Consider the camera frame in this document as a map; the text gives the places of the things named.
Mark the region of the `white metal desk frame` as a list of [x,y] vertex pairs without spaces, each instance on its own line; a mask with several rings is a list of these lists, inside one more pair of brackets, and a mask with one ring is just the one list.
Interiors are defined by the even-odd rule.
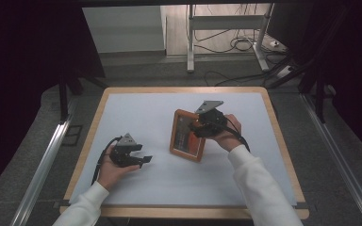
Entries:
[[263,51],[262,42],[272,14],[273,3],[269,3],[263,15],[226,15],[226,16],[194,16],[193,5],[189,5],[188,17],[188,51],[187,72],[194,72],[193,33],[195,30],[229,30],[253,29],[259,30],[258,38],[253,43],[256,59],[263,72],[270,70]]

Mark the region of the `wooden photo frame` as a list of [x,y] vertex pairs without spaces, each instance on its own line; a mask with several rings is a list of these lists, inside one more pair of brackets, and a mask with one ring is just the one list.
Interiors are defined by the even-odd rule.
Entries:
[[200,162],[203,156],[206,140],[196,137],[188,128],[198,115],[177,109],[174,112],[173,128],[170,142],[170,152],[194,162]]

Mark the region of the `person's left hand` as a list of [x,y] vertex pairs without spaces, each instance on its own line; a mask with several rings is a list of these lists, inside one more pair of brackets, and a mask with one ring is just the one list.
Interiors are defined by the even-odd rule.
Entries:
[[97,179],[97,182],[107,191],[113,188],[113,186],[128,172],[138,170],[140,168],[139,165],[128,166],[125,168],[117,167],[109,157],[112,150],[113,146],[109,146],[107,148],[100,166],[100,172]]

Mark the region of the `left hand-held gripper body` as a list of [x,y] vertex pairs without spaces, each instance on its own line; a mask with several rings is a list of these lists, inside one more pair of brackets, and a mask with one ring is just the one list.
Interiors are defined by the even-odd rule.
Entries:
[[138,143],[131,137],[129,133],[124,136],[115,137],[113,150],[109,154],[111,161],[120,168],[136,165],[137,158],[131,156],[132,146]]

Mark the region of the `white power strip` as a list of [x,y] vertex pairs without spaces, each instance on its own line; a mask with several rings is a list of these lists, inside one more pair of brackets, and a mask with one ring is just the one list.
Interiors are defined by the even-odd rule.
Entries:
[[283,78],[289,73],[293,72],[295,68],[293,66],[287,65],[284,69],[282,69],[277,75],[277,78]]

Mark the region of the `white table mat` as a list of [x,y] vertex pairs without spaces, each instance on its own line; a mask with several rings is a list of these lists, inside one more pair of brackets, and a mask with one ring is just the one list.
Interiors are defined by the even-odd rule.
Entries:
[[142,145],[135,155],[150,155],[152,160],[126,174],[112,188],[106,204],[243,206],[245,201],[233,179],[227,152],[215,141],[206,142],[199,163],[170,153],[174,112],[193,112],[204,101],[221,101],[219,110],[237,117],[251,154],[262,159],[289,203],[295,205],[297,199],[281,146],[258,92],[110,94],[71,199],[91,187],[97,161],[107,144],[115,137],[130,134]]

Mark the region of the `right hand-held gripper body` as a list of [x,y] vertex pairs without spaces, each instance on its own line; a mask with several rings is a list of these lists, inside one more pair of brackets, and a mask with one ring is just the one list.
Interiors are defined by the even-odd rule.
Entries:
[[214,137],[222,131],[222,128],[226,125],[226,118],[217,109],[222,104],[223,101],[203,101],[195,111],[202,124],[198,126],[200,137]]

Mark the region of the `white panel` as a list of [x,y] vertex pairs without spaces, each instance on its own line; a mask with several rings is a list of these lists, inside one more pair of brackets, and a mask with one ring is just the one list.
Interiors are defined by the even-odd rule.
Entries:
[[82,10],[99,53],[165,49],[160,6]]

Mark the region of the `black metal stand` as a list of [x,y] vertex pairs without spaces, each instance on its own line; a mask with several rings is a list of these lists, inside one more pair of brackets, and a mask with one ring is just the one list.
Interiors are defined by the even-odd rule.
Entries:
[[83,93],[83,87],[80,82],[80,78],[84,78],[93,85],[107,89],[108,85],[94,76],[83,73],[79,70],[73,70],[71,73],[63,73],[59,77],[59,107],[60,107],[60,124],[63,124],[70,117],[70,110],[68,107],[68,95],[67,89],[74,95],[81,95]]
[[310,61],[305,69],[304,77],[298,85],[298,90],[301,93],[308,93],[312,88],[315,89],[315,114],[321,123],[325,123],[323,116],[324,85],[321,65],[314,60]]

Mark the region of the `aluminium rail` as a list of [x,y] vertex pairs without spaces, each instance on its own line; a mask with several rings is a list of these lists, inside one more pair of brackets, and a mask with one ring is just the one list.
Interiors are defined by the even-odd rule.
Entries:
[[72,117],[68,115],[59,122],[9,226],[25,226],[28,222]]
[[331,154],[333,161],[336,164],[336,167],[341,175],[343,181],[348,187],[360,213],[362,214],[362,185],[357,180],[357,177],[354,175],[353,170],[349,166],[345,157],[343,156],[339,146],[331,135],[328,127],[325,122],[322,122],[321,119],[317,116],[315,110],[315,104],[310,98],[309,94],[301,94],[301,99],[304,102],[305,108],[310,115],[311,120],[314,122],[321,139],[323,140],[326,149]]

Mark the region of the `person's right hand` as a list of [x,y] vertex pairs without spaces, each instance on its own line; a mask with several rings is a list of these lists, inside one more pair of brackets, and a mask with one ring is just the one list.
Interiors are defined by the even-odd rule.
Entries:
[[[235,131],[241,131],[241,124],[233,114],[225,116],[227,118],[227,127]],[[218,135],[212,138],[215,140],[223,149],[231,152],[233,149],[241,145],[239,139],[228,131],[222,131]]]

